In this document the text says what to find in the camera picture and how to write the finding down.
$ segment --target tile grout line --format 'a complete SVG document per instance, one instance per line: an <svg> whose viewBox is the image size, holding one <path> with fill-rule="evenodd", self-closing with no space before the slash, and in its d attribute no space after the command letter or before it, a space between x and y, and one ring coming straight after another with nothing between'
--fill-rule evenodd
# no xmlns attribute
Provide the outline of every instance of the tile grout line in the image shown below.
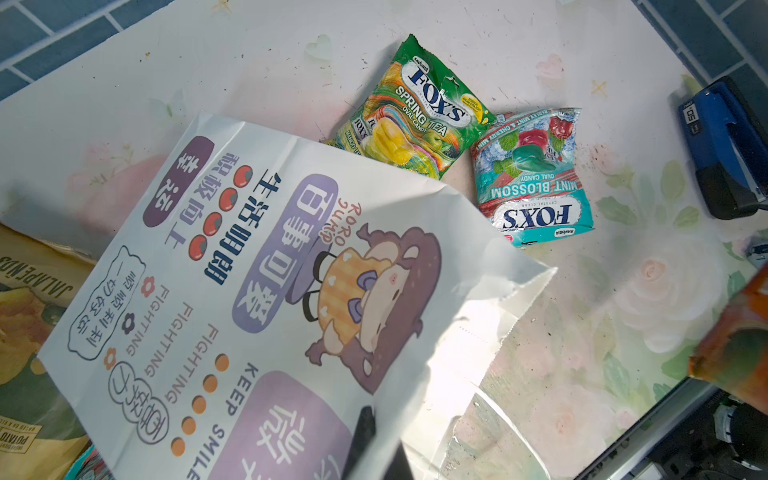
<svg viewBox="0 0 768 480"><path fill-rule="evenodd" d="M115 27L115 29L117 29L118 33L123 31L123 28L120 26L118 21L114 19L114 17L110 12L105 13L104 18L106 18L112 24L112 26Z"/></svg>
<svg viewBox="0 0 768 480"><path fill-rule="evenodd" d="M690 62L690 64L696 68L696 71L701 75L701 77L704 79L704 81L707 84L712 83L712 78L709 76L706 70L704 70L704 67L701 63L699 63L699 60L694 57L692 53L690 53L690 50L688 50L688 47L685 46L685 44L680 40L680 37L678 37L675 32L672 30L672 28L669 26L669 24L664 20L664 18L659 14L659 12L654 8L653 5L651 5L646 0L638 0L638 5L643 5L646 10L648 10L648 13L650 13L650 16L654 18L656 23L659 24L659 26L664 30L664 32L667 34L669 38L672 39L675 44L677 44L677 47L679 51L683 53Z"/></svg>
<svg viewBox="0 0 768 480"><path fill-rule="evenodd" d="M7 70L13 72L14 75L16 75L17 77L20 77L27 83L32 83L34 81L26 73L14 67L13 65L8 66Z"/></svg>
<svg viewBox="0 0 768 480"><path fill-rule="evenodd" d="M42 31L44 31L49 37L52 37L56 35L53 30L51 30L45 23L42 22L40 18L35 17L35 14L27 10L27 8L22 5L22 3L19 0L16 0L15 2L12 2L12 4L18 8L18 10L24 14L26 18L29 18L32 20L32 23L40 27Z"/></svg>
<svg viewBox="0 0 768 480"><path fill-rule="evenodd" d="M741 6L741 4L743 4L744 2L746 2L746 0L736 0L733 3L733 5L731 5L730 7L726 8L725 10L723 10L723 13L721 13L718 16L720 18L726 18L728 15L730 15L731 12L733 12L734 10L739 8Z"/></svg>
<svg viewBox="0 0 768 480"><path fill-rule="evenodd" d="M6 58L2 62L0 62L0 71L4 68L8 68L9 66L20 62L21 60L24 60L30 55L33 55L37 53L38 51L42 50L45 47L48 47L50 44L54 43L55 41L66 37L67 35L71 34L73 31L78 30L80 27L84 27L87 24L91 23L95 19L99 17L103 17L104 14L109 13L110 11L114 10L115 8L128 3L130 0L117 0L116 2L112 2L109 5L106 5L104 7L99 8L98 10L91 12L90 14L84 16L83 18L80 18L74 23L71 23L67 27L64 27L62 30L59 30L56 32L55 35L52 37L43 38L39 42L25 48L24 50L20 51L16 55Z"/></svg>
<svg viewBox="0 0 768 480"><path fill-rule="evenodd" d="M746 60L742 59L741 61L736 62L735 64L731 65L729 68L726 68L725 71L719 75L715 75L715 78L721 78L725 77L726 75L730 75L734 73L739 68L742 68L744 65L746 65Z"/></svg>
<svg viewBox="0 0 768 480"><path fill-rule="evenodd" d="M723 36L731 43L731 45L733 45L736 51L741 54L742 58L746 60L747 64L749 64L757 76L760 77L760 80L762 80L765 86L768 87L768 72L766 72L765 68L763 68L759 63L757 63L757 60L746 49L741 41L736 38L730 28L728 28L728 25L726 25L725 22L723 22L723 19L720 18L720 16L714 11L714 8L712 8L710 4L708 4L705 0L696 0L696 3L699 4L702 10L704 10L704 13L709 15L709 17L712 19L712 22L717 25Z"/></svg>

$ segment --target blue stapler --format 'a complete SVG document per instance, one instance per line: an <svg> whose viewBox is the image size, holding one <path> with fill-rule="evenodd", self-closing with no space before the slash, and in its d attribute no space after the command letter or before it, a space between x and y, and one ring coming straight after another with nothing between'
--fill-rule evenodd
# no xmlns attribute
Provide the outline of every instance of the blue stapler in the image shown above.
<svg viewBox="0 0 768 480"><path fill-rule="evenodd" d="M728 77L679 107L696 179L710 213L722 220L768 210L768 141Z"/></svg>

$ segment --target teal candy bag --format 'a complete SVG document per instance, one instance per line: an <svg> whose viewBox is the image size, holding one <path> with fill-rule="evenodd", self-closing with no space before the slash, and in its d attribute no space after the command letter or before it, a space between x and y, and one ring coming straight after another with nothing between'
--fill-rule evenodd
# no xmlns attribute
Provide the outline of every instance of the teal candy bag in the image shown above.
<svg viewBox="0 0 768 480"><path fill-rule="evenodd" d="M472 145L480 211L516 247L593 230L573 163L580 111L499 114Z"/></svg>

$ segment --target floral tablecloth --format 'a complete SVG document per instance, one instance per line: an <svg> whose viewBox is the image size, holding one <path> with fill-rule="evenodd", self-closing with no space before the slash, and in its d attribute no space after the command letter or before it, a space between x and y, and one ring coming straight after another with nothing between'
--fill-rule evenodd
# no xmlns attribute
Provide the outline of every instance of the floral tablecloth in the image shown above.
<svg viewBox="0 0 768 480"><path fill-rule="evenodd" d="M675 111L687 71L631 2L176 0L0 102L0 221L98 257L198 111L328 137L411 32L494 111L582 108L595 231L526 250L558 274L427 459L544 477L501 412L572 477L683 378L768 227L703 208ZM444 180L474 198L466 157Z"/></svg>

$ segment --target dark purple label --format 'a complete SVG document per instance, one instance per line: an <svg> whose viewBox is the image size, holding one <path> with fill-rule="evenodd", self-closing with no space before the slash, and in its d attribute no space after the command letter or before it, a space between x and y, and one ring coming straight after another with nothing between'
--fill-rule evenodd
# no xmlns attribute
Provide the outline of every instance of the dark purple label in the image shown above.
<svg viewBox="0 0 768 480"><path fill-rule="evenodd" d="M205 137L195 137L187 144L150 199L144 211L144 225L156 227L168 218L213 152L214 143Z"/></svg>
<svg viewBox="0 0 768 480"><path fill-rule="evenodd" d="M340 480L352 434L336 413L286 373L253 387L210 480Z"/></svg>
<svg viewBox="0 0 768 480"><path fill-rule="evenodd" d="M248 333L272 321L306 256L333 211L339 185L314 174L301 181L264 241L232 305L232 319Z"/></svg>

